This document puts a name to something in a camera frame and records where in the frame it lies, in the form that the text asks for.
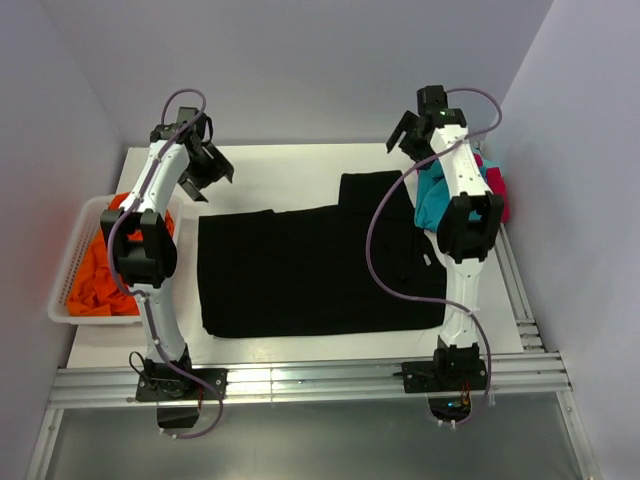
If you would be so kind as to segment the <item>black t-shirt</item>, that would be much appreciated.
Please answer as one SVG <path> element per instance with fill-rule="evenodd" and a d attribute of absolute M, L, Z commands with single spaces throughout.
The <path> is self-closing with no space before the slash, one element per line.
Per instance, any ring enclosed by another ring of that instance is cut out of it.
<path fill-rule="evenodd" d="M 370 220 L 397 171 L 344 174 L 337 204 L 202 216 L 203 328 L 226 339 L 438 328 L 446 270 L 413 224 L 405 186 Z"/>

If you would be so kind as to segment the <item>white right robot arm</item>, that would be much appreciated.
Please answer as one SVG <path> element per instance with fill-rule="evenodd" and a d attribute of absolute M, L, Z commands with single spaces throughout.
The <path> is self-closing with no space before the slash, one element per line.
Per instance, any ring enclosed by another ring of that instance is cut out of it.
<path fill-rule="evenodd" d="M 426 171 L 439 163 L 448 189 L 436 228 L 447 271 L 443 323 L 431 359 L 409 361 L 400 377 L 408 393 L 470 392 L 488 389 L 490 346 L 477 318 L 480 275 L 493 249 L 504 210 L 474 158 L 466 118 L 448 103 L 442 85 L 419 89 L 417 110 L 401 118 L 387 149 L 399 148 Z"/>

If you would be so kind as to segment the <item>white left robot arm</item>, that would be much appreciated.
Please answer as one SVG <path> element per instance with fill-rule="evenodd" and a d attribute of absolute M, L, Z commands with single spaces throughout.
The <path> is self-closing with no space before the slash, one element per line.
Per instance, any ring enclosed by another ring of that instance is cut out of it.
<path fill-rule="evenodd" d="M 152 130 L 134 187 L 100 218 L 111 275 L 135 300 L 146 336 L 140 387 L 172 399 L 190 395 L 197 382 L 171 294 L 178 253 L 166 211 L 177 187 L 202 202 L 204 188 L 232 179 L 234 168 L 212 137 L 213 124 L 203 109 L 180 108 L 175 122 L 163 121 Z"/>

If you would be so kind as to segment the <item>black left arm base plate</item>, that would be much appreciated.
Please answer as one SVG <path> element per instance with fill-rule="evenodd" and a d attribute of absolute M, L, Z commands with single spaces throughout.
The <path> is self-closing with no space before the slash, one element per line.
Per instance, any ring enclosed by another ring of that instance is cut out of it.
<path fill-rule="evenodd" d="M 166 365 L 156 365 L 154 370 L 139 378 L 135 400 L 141 403 L 217 400 L 224 398 L 228 370 L 223 368 L 199 368 L 191 371 L 194 377 L 209 384 L 214 390 L 178 374 Z"/>

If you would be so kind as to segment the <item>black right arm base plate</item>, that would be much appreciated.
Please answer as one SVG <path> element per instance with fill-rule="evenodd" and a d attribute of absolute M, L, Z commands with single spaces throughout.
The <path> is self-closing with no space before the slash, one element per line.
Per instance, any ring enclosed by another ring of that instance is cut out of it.
<path fill-rule="evenodd" d="M 437 367 L 435 361 L 403 362 L 394 376 L 402 379 L 407 394 L 480 391 L 489 381 L 483 361 L 471 370 Z"/>

